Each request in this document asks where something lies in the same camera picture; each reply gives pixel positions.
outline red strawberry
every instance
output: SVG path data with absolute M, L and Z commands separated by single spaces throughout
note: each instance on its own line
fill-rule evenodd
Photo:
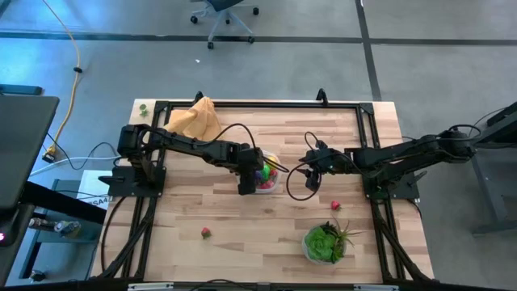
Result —
M 203 236 L 203 239 L 210 238 L 212 236 L 212 233 L 207 227 L 204 227 L 203 230 L 201 230 L 201 235 Z
M 341 205 L 336 200 L 332 200 L 332 202 L 330 203 L 330 208 L 332 210 L 340 210 L 341 209 Z

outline gray floor tile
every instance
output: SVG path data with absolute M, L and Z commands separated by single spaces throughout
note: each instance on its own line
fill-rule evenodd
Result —
M 384 100 L 396 103 L 402 133 L 440 133 L 515 102 L 517 48 L 374 46 Z M 517 233 L 474 238 L 490 213 L 470 162 L 439 164 L 418 182 L 436 278 L 515 289 Z
M 74 32 L 207 36 L 214 18 L 190 22 L 191 12 L 203 3 L 188 0 L 50 1 L 63 22 Z M 354 0 L 251 0 L 251 7 L 235 8 L 257 36 L 360 36 Z M 13 1 L 0 19 L 0 31 L 62 32 L 42 1 Z M 240 27 L 223 24 L 217 35 L 244 36 Z
M 203 91 L 218 99 L 315 99 L 323 87 L 331 99 L 372 99 L 360 44 L 217 43 L 213 51 L 197 42 L 79 44 L 85 73 L 60 138 L 70 156 L 85 156 L 101 141 L 116 145 L 137 98 L 194 98 Z M 55 133 L 74 78 L 72 44 L 3 39 L 0 62 L 2 82 L 42 86 L 45 95 L 61 99 L 50 129 Z M 98 155 L 111 154 L 106 148 Z M 111 166 L 92 163 L 89 167 Z M 38 160 L 35 169 L 44 165 Z M 79 179 L 80 173 L 64 165 L 32 180 L 50 186 L 55 178 Z
M 370 37 L 517 39 L 513 0 L 364 0 Z

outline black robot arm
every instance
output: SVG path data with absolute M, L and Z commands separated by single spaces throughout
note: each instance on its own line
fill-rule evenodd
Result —
M 382 149 L 358 148 L 340 152 L 317 141 L 317 150 L 307 151 L 301 162 L 310 170 L 301 171 L 307 176 L 306 187 L 319 188 L 319 176 L 323 174 L 361 174 L 374 179 L 378 188 L 396 185 L 402 176 L 438 162 L 467 162 L 475 155 L 471 139 L 452 127 L 438 135 L 391 145 Z
M 149 133 L 149 140 L 143 142 Z M 126 125 L 120 132 L 118 152 L 127 158 L 134 170 L 134 183 L 142 187 L 153 187 L 163 183 L 162 168 L 150 160 L 155 150 L 173 150 L 202 158 L 215 167 L 224 167 L 240 176 L 239 194 L 255 192 L 255 171 L 263 169 L 263 152 L 246 143 L 231 141 L 199 141 L 165 129 L 152 129 L 147 124 Z

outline office chair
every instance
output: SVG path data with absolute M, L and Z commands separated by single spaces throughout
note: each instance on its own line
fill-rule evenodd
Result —
M 212 30 L 210 31 L 210 35 L 208 36 L 208 49 L 213 49 L 212 39 L 214 37 L 217 27 L 219 26 L 219 24 L 221 24 L 223 19 L 226 20 L 226 24 L 229 24 L 230 19 L 232 19 L 235 23 L 242 26 L 244 29 L 246 29 L 248 31 L 248 33 L 250 33 L 250 36 L 248 36 L 248 42 L 250 44 L 253 44 L 255 42 L 255 38 L 253 37 L 253 32 L 232 11 L 230 11 L 230 7 L 233 7 L 242 1 L 243 0 L 191 0 L 191 2 L 205 2 L 206 3 L 203 10 L 192 12 L 191 22 L 193 24 L 196 24 L 198 22 L 197 16 L 205 17 L 205 16 L 213 14 L 213 13 L 217 14 L 216 23 L 213 25 Z M 258 15 L 258 14 L 259 14 L 259 8 L 254 7 L 253 15 Z

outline yellow cable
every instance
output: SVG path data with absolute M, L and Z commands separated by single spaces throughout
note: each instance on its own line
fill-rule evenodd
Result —
M 49 8 L 50 12 L 52 12 L 52 14 L 54 14 L 54 16 L 56 16 L 56 19 L 61 23 L 61 25 L 63 26 L 63 28 L 65 29 L 66 33 L 68 34 L 68 36 L 70 37 L 70 39 L 72 40 L 72 44 L 74 44 L 74 47 L 75 47 L 75 53 L 77 54 L 78 56 L 78 64 L 76 66 L 76 68 L 81 68 L 81 53 L 79 52 L 79 47 L 78 47 L 78 44 L 75 42 L 75 39 L 74 37 L 72 36 L 72 33 L 70 33 L 70 30 L 66 27 L 66 25 L 61 21 L 61 19 L 59 18 L 59 16 L 57 16 L 56 12 L 54 12 L 54 10 L 52 9 L 52 7 L 47 3 L 47 1 L 45 0 L 42 0 L 43 3 L 45 3 L 45 5 Z M 78 71 L 75 72 L 75 79 L 74 79 L 74 84 L 72 85 L 72 94 L 70 96 L 70 105 L 68 107 L 68 112 L 66 113 L 66 116 L 65 116 L 65 119 L 63 120 L 63 122 L 61 122 L 61 125 L 59 126 L 59 129 L 57 130 L 57 133 L 56 135 L 54 136 L 54 141 L 57 141 L 57 139 L 59 138 L 59 136 L 61 135 L 61 131 L 63 130 L 63 128 L 65 127 L 65 124 L 66 122 L 68 121 L 68 119 L 70 118 L 70 114 L 72 113 L 72 109 L 74 108 L 74 100 L 75 100 L 75 90 L 77 88 L 77 85 L 78 85 L 78 79 L 79 79 L 79 73 Z M 47 150 L 47 154 L 51 154 L 51 155 L 54 155 L 56 153 L 56 143 L 53 143 L 51 146 L 49 146 L 48 150 Z

